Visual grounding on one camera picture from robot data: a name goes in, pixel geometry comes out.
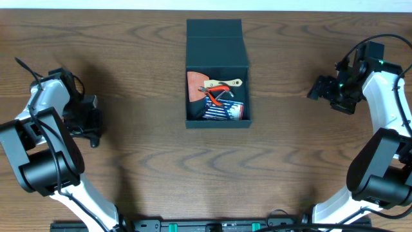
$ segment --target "wooden table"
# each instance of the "wooden table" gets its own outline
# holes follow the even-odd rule
[[[188,18],[242,18],[250,129],[185,129]],[[64,65],[104,110],[100,146],[75,139],[86,173],[128,217],[299,213],[345,185],[348,166],[372,136],[366,102],[349,116],[307,99],[307,92],[319,75],[335,75],[334,63],[363,38],[412,38],[411,29],[411,14],[1,10],[0,122],[12,120],[30,96],[32,77],[15,56],[43,74]],[[386,60],[404,68],[412,61],[406,45],[378,41],[386,45]],[[47,231],[54,220],[78,220],[59,202],[25,192],[3,150],[0,186],[2,230]],[[372,217],[385,229],[412,226],[412,217]]]

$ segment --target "open box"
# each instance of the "open box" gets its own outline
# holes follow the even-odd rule
[[[186,45],[186,128],[248,128],[252,123],[248,88],[245,44],[240,19],[188,19]],[[205,107],[205,99],[190,102],[187,72],[199,72],[212,80],[241,79],[243,84],[231,87],[234,97],[222,99],[242,102],[240,121],[210,121],[195,119]]]

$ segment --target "blue and white package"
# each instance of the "blue and white package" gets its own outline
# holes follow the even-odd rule
[[[204,119],[208,120],[218,120],[218,121],[225,121],[225,120],[242,120],[243,116],[243,103],[242,102],[235,102],[235,101],[228,101],[220,99],[219,102],[223,104],[223,106],[219,107],[212,103],[209,97],[205,98],[205,107],[208,104],[212,104],[209,109],[203,115]]]

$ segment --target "wooden handle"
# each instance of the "wooden handle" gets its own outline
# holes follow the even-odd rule
[[[225,84],[227,84],[228,86],[233,86],[233,87],[238,87],[242,85],[242,80],[241,79],[234,79],[231,81],[217,81],[217,80],[208,80],[205,81],[205,87],[206,88],[211,88],[211,87],[215,87],[215,86],[221,86],[221,84],[219,84],[219,82],[223,82]]]

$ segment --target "metal tool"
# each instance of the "metal tool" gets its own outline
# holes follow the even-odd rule
[[[241,79],[233,79],[230,81],[204,80],[205,87],[221,86],[222,83],[225,83],[226,85],[231,87],[239,87],[243,82]]]
[[[225,92],[230,92],[230,88],[228,86],[217,86],[217,87],[212,87],[212,88],[205,88],[203,86],[199,87],[199,91],[203,92],[204,94],[206,94],[206,96],[208,96],[211,101],[213,102],[213,104],[217,105],[217,106],[223,106],[222,103],[218,102],[213,95],[211,94],[211,92],[216,92],[216,91],[223,91]]]

